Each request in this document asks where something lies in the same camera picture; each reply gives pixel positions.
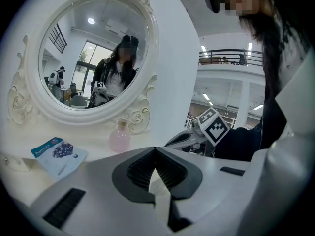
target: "black railing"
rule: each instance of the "black railing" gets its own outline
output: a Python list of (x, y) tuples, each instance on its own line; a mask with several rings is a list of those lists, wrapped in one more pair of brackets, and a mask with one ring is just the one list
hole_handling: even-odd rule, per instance
[(53, 42), (55, 47), (62, 54), (65, 47), (67, 46), (67, 42), (65, 41), (58, 24), (56, 24), (56, 26), (51, 31), (51, 33), (49, 35), (49, 39), (51, 40), (51, 42)]
[(199, 64), (262, 65), (262, 52), (242, 49), (219, 49), (199, 53)]

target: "white ornate mirror frame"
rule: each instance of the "white ornate mirror frame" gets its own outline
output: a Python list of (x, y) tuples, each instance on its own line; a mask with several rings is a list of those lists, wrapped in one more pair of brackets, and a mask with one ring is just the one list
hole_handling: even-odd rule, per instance
[(43, 22), (36, 38), (27, 35), (24, 37), (25, 53), (18, 54), (21, 63), (8, 95), (9, 119), (15, 125), (37, 123), (39, 118), (48, 118), (68, 126), (89, 126), (113, 121), (116, 118), (126, 118), (132, 134), (140, 133), (147, 128), (150, 120), (148, 91), (153, 89), (151, 83), (157, 79), (154, 69), (159, 40), (158, 25), (148, 0), (118, 0), (127, 3), (143, 15), (149, 33), (148, 48), (141, 72), (119, 97), (98, 108), (75, 110), (53, 99), (42, 83), (43, 43), (69, 8), (87, 1), (68, 0), (56, 8), (48, 21)]

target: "white column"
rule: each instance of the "white column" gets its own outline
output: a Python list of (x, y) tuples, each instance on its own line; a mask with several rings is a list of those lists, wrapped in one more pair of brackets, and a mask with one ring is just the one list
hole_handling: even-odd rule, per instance
[(250, 83), (249, 81), (243, 81), (241, 99), (240, 99), (240, 104), (238, 107), (234, 129), (245, 127), (247, 115), (248, 115), (249, 97), (250, 97)]

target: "pink liquid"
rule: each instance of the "pink liquid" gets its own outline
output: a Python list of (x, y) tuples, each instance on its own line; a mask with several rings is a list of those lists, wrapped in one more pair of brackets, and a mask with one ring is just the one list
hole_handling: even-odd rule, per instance
[(118, 125), (109, 136), (109, 148), (116, 153), (123, 153), (129, 150), (130, 136), (126, 131), (126, 126)]

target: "backpack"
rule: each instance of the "backpack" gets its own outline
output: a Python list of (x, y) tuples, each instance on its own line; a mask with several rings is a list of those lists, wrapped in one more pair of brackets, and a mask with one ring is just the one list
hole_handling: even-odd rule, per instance
[(54, 71), (50, 76), (49, 76), (49, 84), (52, 84), (52, 85), (56, 85), (58, 84), (59, 82), (59, 74), (57, 71)]

